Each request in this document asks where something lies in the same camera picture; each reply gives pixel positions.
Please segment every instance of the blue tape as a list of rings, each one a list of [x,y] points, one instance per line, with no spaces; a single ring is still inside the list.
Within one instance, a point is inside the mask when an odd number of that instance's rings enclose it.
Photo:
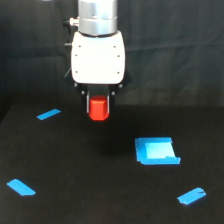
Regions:
[[[137,161],[144,165],[180,164],[171,143],[171,138],[135,139]]]
[[[173,143],[171,138],[138,138],[138,141],[143,141],[145,143],[158,143],[158,142],[170,142]]]
[[[203,189],[201,188],[195,188],[192,191],[189,191],[188,193],[178,197],[177,199],[179,200],[180,203],[189,205],[192,202],[204,197],[206,193],[204,192]]]
[[[11,187],[14,191],[19,193],[21,196],[34,195],[36,193],[31,188],[27,187],[24,183],[17,179],[10,181],[9,183],[7,183],[7,185]]]
[[[180,161],[179,157],[166,157],[165,159],[147,159],[140,162],[144,165],[175,165],[180,164]]]
[[[40,119],[40,120],[44,120],[44,119],[46,119],[48,117],[51,117],[55,114],[58,114],[60,112],[61,112],[60,110],[54,109],[54,110],[48,111],[44,114],[41,114],[41,115],[37,116],[37,118]]]

